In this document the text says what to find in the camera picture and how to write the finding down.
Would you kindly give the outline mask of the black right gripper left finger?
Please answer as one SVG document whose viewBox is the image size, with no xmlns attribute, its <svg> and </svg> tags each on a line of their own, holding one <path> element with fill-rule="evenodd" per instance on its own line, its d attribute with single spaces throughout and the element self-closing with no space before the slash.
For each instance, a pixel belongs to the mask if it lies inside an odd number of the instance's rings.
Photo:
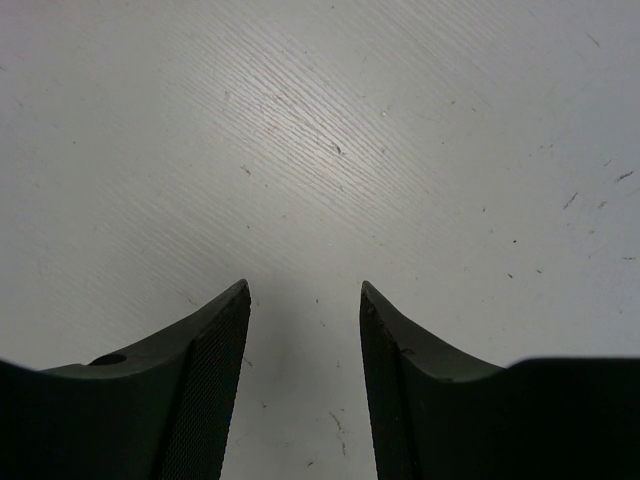
<svg viewBox="0 0 640 480">
<path fill-rule="evenodd" d="M 89 364 L 1 365 L 5 479 L 216 479 L 251 312 L 239 281 Z"/>
</svg>

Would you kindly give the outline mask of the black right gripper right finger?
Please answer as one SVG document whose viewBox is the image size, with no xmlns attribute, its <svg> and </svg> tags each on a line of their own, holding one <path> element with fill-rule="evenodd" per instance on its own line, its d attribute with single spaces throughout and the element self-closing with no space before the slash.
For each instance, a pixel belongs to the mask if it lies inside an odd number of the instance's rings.
<svg viewBox="0 0 640 480">
<path fill-rule="evenodd" d="M 639 362 L 499 367 L 419 326 L 372 284 L 361 350 L 381 479 L 635 479 Z"/>
</svg>

